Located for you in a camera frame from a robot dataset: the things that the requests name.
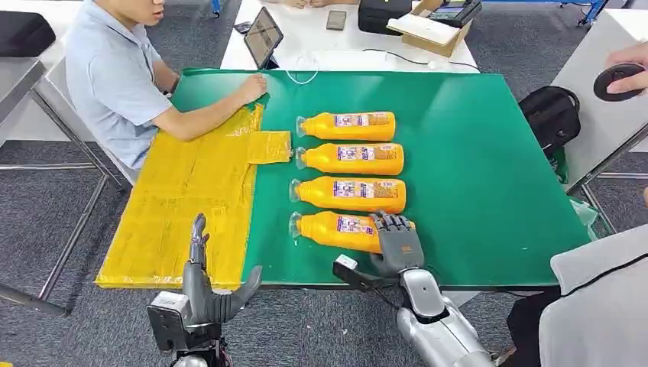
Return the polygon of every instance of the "black bag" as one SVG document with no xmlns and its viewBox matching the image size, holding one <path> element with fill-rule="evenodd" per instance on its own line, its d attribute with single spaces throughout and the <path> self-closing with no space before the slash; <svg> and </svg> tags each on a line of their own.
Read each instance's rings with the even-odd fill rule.
<svg viewBox="0 0 648 367">
<path fill-rule="evenodd" d="M 358 6 L 358 28 L 370 33 L 400 36 L 399 32 L 387 28 L 387 23 L 410 11 L 411 0 L 361 0 Z"/>
<path fill-rule="evenodd" d="M 547 157 L 581 131 L 580 102 L 565 88 L 544 86 L 522 99 L 520 109 Z"/>
<path fill-rule="evenodd" d="M 36 57 L 56 39 L 42 15 L 0 11 L 0 57 Z"/>
</svg>

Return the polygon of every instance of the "short sleeve shirt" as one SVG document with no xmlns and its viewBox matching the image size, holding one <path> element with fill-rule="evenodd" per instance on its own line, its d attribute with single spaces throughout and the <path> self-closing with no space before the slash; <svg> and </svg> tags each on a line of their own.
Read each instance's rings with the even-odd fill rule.
<svg viewBox="0 0 648 367">
<path fill-rule="evenodd" d="M 84 1 L 66 44 L 70 97 L 99 143 L 133 169 L 141 168 L 157 133 L 151 120 L 171 107 L 154 84 L 159 59 L 142 24 L 128 30 Z"/>
</svg>

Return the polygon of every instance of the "human hand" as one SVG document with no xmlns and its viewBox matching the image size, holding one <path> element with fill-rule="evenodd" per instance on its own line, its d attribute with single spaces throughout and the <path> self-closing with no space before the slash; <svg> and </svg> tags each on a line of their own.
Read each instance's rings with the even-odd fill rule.
<svg viewBox="0 0 648 367">
<path fill-rule="evenodd" d="M 303 9 L 308 2 L 306 0 L 283 0 L 285 5 L 292 6 L 293 8 Z"/>
<path fill-rule="evenodd" d="M 613 52 L 607 58 L 605 67 L 611 67 L 618 63 L 638 63 L 644 67 L 648 67 L 648 42 Z M 643 71 L 642 73 L 611 83 L 607 87 L 607 92 L 610 94 L 625 93 L 631 90 L 645 88 L 648 88 L 648 71 Z"/>
<path fill-rule="evenodd" d="M 236 90 L 236 94 L 242 105 L 247 105 L 259 99 L 266 93 L 266 81 L 263 74 L 256 73 L 248 78 Z"/>
<path fill-rule="evenodd" d="M 333 0 L 310 0 L 310 6 L 313 8 L 324 8 L 335 3 Z"/>
</svg>

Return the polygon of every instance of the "tablet screen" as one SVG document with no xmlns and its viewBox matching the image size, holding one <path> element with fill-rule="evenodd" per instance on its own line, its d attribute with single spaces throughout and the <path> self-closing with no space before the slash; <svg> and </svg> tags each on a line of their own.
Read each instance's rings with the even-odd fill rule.
<svg viewBox="0 0 648 367">
<path fill-rule="evenodd" d="M 284 35 L 279 30 L 277 23 L 263 7 L 244 38 L 257 68 L 261 69 L 265 66 L 272 51 L 283 38 Z"/>
</svg>

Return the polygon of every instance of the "green work mat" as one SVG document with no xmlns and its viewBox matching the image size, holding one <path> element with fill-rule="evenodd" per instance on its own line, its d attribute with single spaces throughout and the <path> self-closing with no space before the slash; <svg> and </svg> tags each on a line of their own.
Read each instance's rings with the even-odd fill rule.
<svg viewBox="0 0 648 367">
<path fill-rule="evenodd" d="M 185 70 L 173 95 L 180 111 L 206 106 L 250 74 Z M 416 223 L 428 269 L 446 287 L 556 284 L 549 259 L 589 241 L 504 78 L 497 74 L 322 72 L 297 85 L 282 70 L 264 71 L 268 96 L 261 128 L 290 130 L 293 147 L 326 141 L 298 138 L 297 116 L 392 111 L 394 141 L 405 149 L 398 176 L 407 185 L 406 216 Z M 297 72 L 307 80 L 311 72 Z M 288 233 L 293 178 L 324 174 L 294 162 L 258 167 L 243 278 L 263 265 L 265 284 L 340 284 L 332 263 L 345 253 L 361 270 L 368 255 L 318 245 Z"/>
</svg>

